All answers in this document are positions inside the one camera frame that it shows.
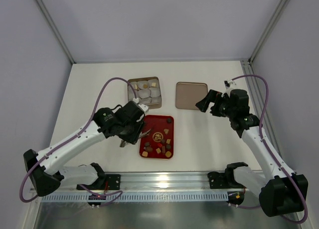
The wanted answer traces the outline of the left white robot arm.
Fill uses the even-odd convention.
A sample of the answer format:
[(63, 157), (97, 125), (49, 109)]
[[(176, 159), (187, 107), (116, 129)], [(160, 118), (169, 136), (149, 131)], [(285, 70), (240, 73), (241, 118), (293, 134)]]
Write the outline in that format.
[(65, 164), (87, 148), (113, 136), (136, 144), (148, 110), (148, 106), (134, 101), (114, 109), (100, 108), (77, 133), (39, 152), (32, 149), (25, 152), (27, 177), (37, 195), (44, 197), (66, 186), (103, 189), (107, 175), (98, 163), (76, 167)]

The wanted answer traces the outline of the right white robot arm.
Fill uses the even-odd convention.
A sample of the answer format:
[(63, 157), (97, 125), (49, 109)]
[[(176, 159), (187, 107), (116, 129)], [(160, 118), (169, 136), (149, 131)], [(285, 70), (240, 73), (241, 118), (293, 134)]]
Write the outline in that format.
[(232, 89), (226, 93), (210, 90), (195, 106), (201, 112), (210, 109), (213, 116), (229, 118), (231, 128), (250, 148), (263, 171), (260, 176), (246, 163), (229, 164), (225, 172), (232, 184), (240, 184), (251, 191), (269, 217), (296, 212), (308, 215), (307, 179), (296, 174), (272, 146), (259, 118), (250, 113), (245, 90)]

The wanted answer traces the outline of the gold tin lid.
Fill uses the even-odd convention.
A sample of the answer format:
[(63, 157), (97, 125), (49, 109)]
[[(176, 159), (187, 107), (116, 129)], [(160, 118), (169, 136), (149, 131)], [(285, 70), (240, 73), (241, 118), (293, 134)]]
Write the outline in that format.
[(175, 107), (180, 110), (198, 111), (196, 103), (208, 93), (206, 83), (177, 82), (175, 91)]

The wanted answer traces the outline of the gold tin box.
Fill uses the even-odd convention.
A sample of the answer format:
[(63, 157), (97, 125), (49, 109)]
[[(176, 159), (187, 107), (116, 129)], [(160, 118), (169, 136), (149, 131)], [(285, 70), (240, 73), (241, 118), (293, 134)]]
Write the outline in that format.
[(139, 103), (147, 105), (149, 109), (159, 109), (162, 106), (162, 94), (158, 77), (143, 77), (129, 79), (128, 101), (132, 101), (135, 96), (139, 98)]

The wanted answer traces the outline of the red rectangular tray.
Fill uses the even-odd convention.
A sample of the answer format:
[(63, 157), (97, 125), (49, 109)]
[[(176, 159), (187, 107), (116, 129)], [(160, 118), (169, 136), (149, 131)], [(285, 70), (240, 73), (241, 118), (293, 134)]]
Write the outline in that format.
[[(172, 123), (167, 123), (166, 119), (171, 118)], [(139, 155), (142, 158), (147, 159), (165, 159), (169, 160), (174, 155), (174, 119), (172, 116), (167, 115), (147, 115), (144, 118), (144, 128), (142, 132), (145, 132), (151, 128), (150, 134), (148, 136), (145, 136), (141, 138), (140, 141), (140, 148), (139, 148)], [(164, 129), (168, 129), (168, 134), (164, 133)], [(153, 148), (152, 151), (147, 151), (145, 147), (145, 143), (149, 142), (150, 147)], [(156, 149), (160, 149), (165, 146), (166, 152), (171, 152), (171, 157), (166, 157), (165, 154), (162, 152), (160, 154), (157, 154)], [(142, 153), (146, 151), (148, 152), (147, 157), (143, 157)]]

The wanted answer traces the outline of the aluminium right side rail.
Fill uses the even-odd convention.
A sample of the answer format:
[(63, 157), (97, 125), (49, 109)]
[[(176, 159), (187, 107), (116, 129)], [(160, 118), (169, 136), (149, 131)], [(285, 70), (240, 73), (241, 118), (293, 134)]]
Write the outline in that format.
[[(255, 75), (253, 66), (250, 64), (248, 60), (242, 60), (240, 61), (240, 63), (241, 63), (241, 67), (242, 67), (244, 75)], [(256, 112), (255, 114), (258, 117), (260, 117), (262, 114), (262, 110), (264, 109), (264, 106), (265, 106), (265, 99), (266, 99), (265, 83), (263, 80), (257, 77), (245, 77), (245, 81), (247, 83), (248, 91), (250, 93), (250, 100)], [(262, 124), (270, 142), (272, 143), (276, 151), (279, 153), (279, 155), (281, 155), (280, 147), (278, 145), (267, 111), (265, 111)]]

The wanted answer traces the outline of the aluminium rail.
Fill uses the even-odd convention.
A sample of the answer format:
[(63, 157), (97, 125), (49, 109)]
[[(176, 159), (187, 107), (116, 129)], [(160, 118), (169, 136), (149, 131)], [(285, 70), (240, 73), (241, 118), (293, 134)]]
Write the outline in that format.
[[(141, 183), (142, 187), (150, 188), (169, 188), (171, 184), (177, 185), (178, 183), (185, 184), (186, 186), (190, 186), (192, 182), (200, 182), (202, 181), (205, 185), (209, 185), (207, 174), (205, 176), (200, 176), (199, 174), (188, 175), (188, 174), (160, 174), (160, 175), (149, 175), (149, 174), (141, 174), (138, 176), (132, 176), (132, 179), (125, 179), (124, 174), (121, 175), (121, 183), (133, 183), (138, 184)], [(43, 197), (48, 194), (51, 194), (55, 190), (60, 187), (71, 187), (76, 186), (77, 190), (86, 190), (83, 186), (83, 182), (76, 179), (65, 179), (62, 175), (57, 174), (55, 176), (50, 176), (45, 174), (44, 172), (33, 172), (29, 175), (30, 180), (34, 188), (36, 189), (39, 196)]]
[[(250, 64), (248, 60), (242, 60), (240, 61), (240, 63), (241, 63), (241, 67), (242, 67), (244, 75), (255, 75), (253, 66)], [(248, 91), (250, 93), (250, 100), (256, 112), (255, 114), (258, 117), (260, 117), (262, 114), (262, 110), (264, 109), (264, 106), (265, 106), (265, 99), (266, 99), (265, 83), (263, 80), (257, 77), (245, 77), (245, 81), (247, 83)], [(267, 111), (265, 111), (262, 124), (270, 142), (272, 143), (276, 151), (279, 153), (279, 155), (281, 155), (280, 147), (278, 145)]]

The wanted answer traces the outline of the aluminium front rail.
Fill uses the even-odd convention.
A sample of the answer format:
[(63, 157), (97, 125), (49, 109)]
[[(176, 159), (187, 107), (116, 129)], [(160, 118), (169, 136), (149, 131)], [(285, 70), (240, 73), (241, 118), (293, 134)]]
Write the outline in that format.
[[(160, 174), (160, 175), (149, 175), (149, 174), (141, 174), (138, 176), (132, 176), (132, 179), (125, 179), (124, 174), (121, 175), (121, 183), (133, 183), (138, 184), (141, 183), (142, 187), (150, 188), (169, 188), (171, 184), (177, 185), (178, 183), (185, 184), (186, 186), (190, 186), (192, 182), (200, 182), (202, 181), (205, 185), (209, 185), (207, 174), (205, 176), (200, 176), (199, 174), (188, 175), (188, 174)], [(77, 190), (86, 190), (83, 186), (83, 182), (76, 179), (65, 179), (62, 175), (57, 174), (55, 176), (50, 176), (45, 174), (44, 172), (33, 172), (29, 175), (30, 180), (34, 188), (36, 189), (39, 196), (43, 197), (48, 194), (51, 194), (55, 190), (60, 187), (71, 187), (76, 186)]]

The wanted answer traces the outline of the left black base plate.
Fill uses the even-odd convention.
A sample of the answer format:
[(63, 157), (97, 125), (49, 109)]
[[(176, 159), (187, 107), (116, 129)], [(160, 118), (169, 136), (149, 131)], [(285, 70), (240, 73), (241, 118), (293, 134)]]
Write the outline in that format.
[(104, 174), (102, 177), (98, 177), (92, 184), (83, 184), (88, 190), (119, 190), (121, 183), (120, 174)]

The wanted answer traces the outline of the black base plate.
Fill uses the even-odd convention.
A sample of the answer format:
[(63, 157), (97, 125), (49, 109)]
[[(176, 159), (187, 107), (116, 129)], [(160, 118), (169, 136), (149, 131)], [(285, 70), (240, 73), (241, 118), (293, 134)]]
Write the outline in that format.
[(237, 183), (234, 175), (226, 172), (209, 172), (207, 174), (210, 189), (243, 189), (244, 186)]
[(98, 177), (92, 184), (83, 184), (88, 190), (119, 190), (121, 183), (120, 174), (104, 174), (102, 177)]

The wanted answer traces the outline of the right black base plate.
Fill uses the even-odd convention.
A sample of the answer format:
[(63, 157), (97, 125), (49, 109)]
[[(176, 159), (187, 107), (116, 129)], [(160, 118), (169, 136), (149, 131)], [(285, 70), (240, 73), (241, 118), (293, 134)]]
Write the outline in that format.
[(210, 189), (243, 189), (244, 186), (237, 183), (234, 175), (226, 172), (209, 172), (207, 174)]

